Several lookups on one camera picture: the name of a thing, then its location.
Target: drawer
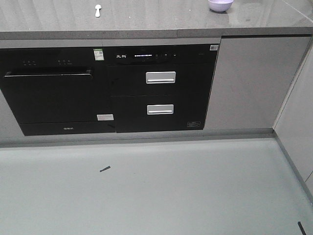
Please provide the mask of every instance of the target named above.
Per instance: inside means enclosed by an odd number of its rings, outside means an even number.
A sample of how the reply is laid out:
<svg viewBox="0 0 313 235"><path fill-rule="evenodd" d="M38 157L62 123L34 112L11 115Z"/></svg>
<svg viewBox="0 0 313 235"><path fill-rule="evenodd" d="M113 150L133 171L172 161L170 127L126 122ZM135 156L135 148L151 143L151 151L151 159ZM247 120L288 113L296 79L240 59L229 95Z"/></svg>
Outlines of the drawer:
<svg viewBox="0 0 313 235"><path fill-rule="evenodd" d="M111 95L208 93L214 64L110 66Z"/></svg>
<svg viewBox="0 0 313 235"><path fill-rule="evenodd" d="M26 136L115 132L114 121L20 124Z"/></svg>
<svg viewBox="0 0 313 235"><path fill-rule="evenodd" d="M151 95L112 98L116 132L201 130L208 96Z"/></svg>

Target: white label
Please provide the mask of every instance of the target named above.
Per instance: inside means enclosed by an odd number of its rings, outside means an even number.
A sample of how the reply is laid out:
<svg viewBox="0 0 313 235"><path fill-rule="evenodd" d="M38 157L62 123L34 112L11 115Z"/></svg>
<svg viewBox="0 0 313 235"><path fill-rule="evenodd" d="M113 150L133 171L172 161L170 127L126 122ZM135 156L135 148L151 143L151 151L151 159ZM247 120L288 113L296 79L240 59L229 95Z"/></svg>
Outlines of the white label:
<svg viewBox="0 0 313 235"><path fill-rule="evenodd" d="M113 114L97 114L98 121L113 121Z"/></svg>
<svg viewBox="0 0 313 235"><path fill-rule="evenodd" d="M95 60L104 60L102 49L93 49Z"/></svg>
<svg viewBox="0 0 313 235"><path fill-rule="evenodd" d="M211 45L210 46L210 50L218 50L219 49L219 45Z"/></svg>

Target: sticker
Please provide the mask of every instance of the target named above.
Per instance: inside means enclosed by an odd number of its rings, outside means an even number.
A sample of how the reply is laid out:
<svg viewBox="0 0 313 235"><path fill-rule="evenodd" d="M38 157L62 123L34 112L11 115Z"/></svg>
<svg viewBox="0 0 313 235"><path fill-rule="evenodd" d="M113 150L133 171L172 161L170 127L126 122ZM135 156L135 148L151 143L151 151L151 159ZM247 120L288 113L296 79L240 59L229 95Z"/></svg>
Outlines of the sticker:
<svg viewBox="0 0 313 235"><path fill-rule="evenodd" d="M98 121L113 121L113 114L97 114Z"/></svg>
<svg viewBox="0 0 313 235"><path fill-rule="evenodd" d="M189 121L187 122L187 127L200 127L200 121Z"/></svg>
<svg viewBox="0 0 313 235"><path fill-rule="evenodd" d="M96 61L104 60L102 49L93 49L93 54Z"/></svg>
<svg viewBox="0 0 313 235"><path fill-rule="evenodd" d="M218 50L219 49L219 45L211 45L210 46L210 50Z"/></svg>

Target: floor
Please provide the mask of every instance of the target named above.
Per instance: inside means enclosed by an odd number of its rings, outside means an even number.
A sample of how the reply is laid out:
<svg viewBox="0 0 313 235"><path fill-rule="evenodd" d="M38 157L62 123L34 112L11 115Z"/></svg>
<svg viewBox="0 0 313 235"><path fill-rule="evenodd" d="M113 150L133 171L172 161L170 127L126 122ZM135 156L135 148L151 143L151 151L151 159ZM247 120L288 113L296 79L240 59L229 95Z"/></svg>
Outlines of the floor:
<svg viewBox="0 0 313 235"><path fill-rule="evenodd" d="M298 221L313 235L275 139L0 149L1 235L301 235Z"/></svg>

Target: stone countertop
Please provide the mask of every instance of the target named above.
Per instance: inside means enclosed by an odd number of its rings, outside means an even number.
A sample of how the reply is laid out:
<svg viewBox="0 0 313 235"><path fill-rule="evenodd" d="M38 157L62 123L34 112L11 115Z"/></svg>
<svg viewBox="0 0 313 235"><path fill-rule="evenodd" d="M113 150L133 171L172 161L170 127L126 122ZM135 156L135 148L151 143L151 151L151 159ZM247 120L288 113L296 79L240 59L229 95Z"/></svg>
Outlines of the stone countertop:
<svg viewBox="0 0 313 235"><path fill-rule="evenodd" d="M310 0L2 0L2 39L188 38L313 34ZM95 5L100 4L100 18Z"/></svg>

